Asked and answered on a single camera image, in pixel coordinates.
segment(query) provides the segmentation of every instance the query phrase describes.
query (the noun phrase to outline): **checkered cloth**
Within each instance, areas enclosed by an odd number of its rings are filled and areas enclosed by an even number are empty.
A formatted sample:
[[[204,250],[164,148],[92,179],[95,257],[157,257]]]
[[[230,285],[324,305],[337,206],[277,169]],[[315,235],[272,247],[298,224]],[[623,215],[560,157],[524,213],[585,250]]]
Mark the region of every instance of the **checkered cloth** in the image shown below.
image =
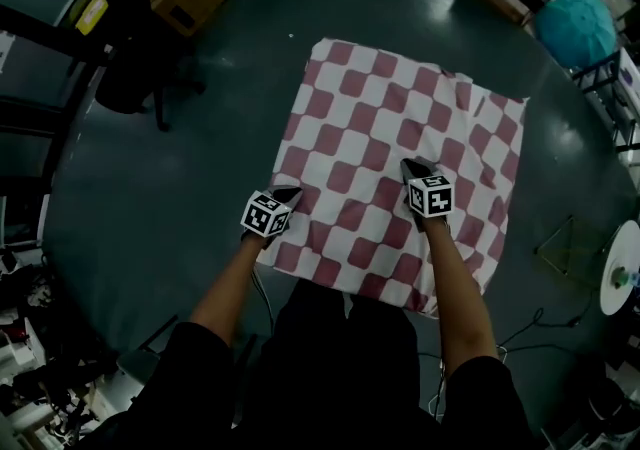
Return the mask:
[[[323,39],[272,178],[302,186],[303,197],[259,262],[434,313],[429,246],[404,202],[400,172],[403,158],[423,157],[455,183],[451,234],[484,292],[502,254],[525,104],[435,64]]]

